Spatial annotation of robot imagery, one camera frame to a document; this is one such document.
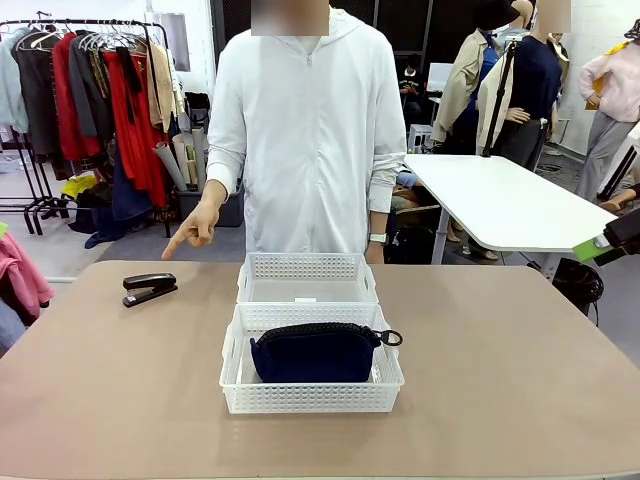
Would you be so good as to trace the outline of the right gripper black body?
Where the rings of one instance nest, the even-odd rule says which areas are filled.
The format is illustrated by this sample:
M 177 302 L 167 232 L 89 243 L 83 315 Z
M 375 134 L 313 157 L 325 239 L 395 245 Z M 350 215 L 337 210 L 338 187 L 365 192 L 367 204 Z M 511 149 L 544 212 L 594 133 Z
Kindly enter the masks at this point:
M 640 243 L 640 209 L 609 222 L 603 231 L 609 245 L 624 251 L 638 251 Z

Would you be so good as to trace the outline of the person right hand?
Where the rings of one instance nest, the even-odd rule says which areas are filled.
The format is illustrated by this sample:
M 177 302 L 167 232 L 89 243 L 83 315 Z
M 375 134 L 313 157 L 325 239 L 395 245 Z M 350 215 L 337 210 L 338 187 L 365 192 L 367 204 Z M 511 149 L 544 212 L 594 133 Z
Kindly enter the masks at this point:
M 161 259 L 170 260 L 184 242 L 197 248 L 211 244 L 220 208 L 225 203 L 227 194 L 226 188 L 219 181 L 207 181 L 199 203 L 170 238 Z

